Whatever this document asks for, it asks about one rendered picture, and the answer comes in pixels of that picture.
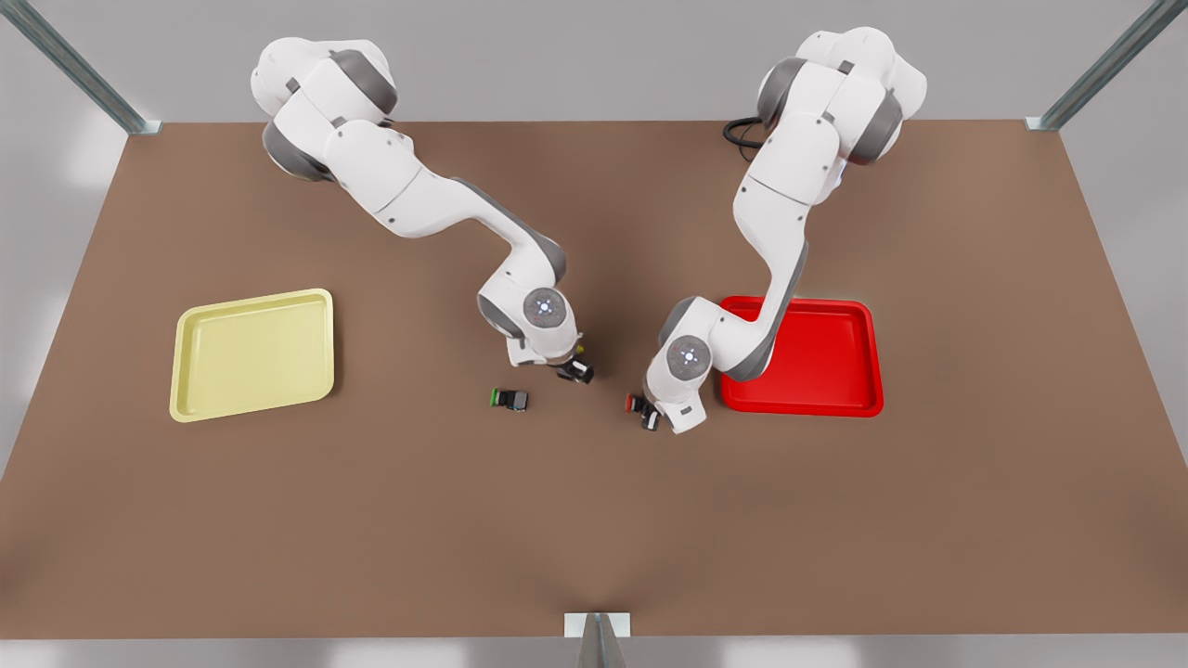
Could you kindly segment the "red tray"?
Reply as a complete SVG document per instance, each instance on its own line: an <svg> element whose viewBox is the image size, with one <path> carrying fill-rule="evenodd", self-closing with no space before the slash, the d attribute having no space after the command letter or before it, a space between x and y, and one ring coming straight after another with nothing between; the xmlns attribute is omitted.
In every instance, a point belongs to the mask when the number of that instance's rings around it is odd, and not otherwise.
<svg viewBox="0 0 1188 668"><path fill-rule="evenodd" d="M790 300L767 371L721 377L718 393L738 412L873 418L885 405L872 314L840 300Z"/></svg>

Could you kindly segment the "yellow tray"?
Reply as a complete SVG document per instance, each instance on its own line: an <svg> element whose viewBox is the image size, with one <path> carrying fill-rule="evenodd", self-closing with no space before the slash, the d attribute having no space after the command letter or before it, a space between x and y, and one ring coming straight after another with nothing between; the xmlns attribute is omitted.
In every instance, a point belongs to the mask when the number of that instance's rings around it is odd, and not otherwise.
<svg viewBox="0 0 1188 668"><path fill-rule="evenodd" d="M304 405L334 384L334 304L323 289L194 307L175 326L173 421Z"/></svg>

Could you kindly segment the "silver frame post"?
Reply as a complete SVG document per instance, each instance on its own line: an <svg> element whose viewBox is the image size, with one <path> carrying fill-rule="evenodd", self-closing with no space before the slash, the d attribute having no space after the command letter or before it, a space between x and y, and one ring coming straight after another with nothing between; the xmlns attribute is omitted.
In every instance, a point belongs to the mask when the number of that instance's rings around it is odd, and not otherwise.
<svg viewBox="0 0 1188 668"><path fill-rule="evenodd" d="M1098 59L1040 116L1026 116L1029 132L1055 133L1078 115L1106 86L1150 45L1180 14L1188 0L1154 0Z"/></svg>
<svg viewBox="0 0 1188 668"><path fill-rule="evenodd" d="M162 132L162 120L148 120L135 111L29 0L0 0L0 14L128 136L157 136Z"/></svg>
<svg viewBox="0 0 1188 668"><path fill-rule="evenodd" d="M580 638L576 668L626 668L620 638L631 636L628 612L567 612L564 637Z"/></svg>

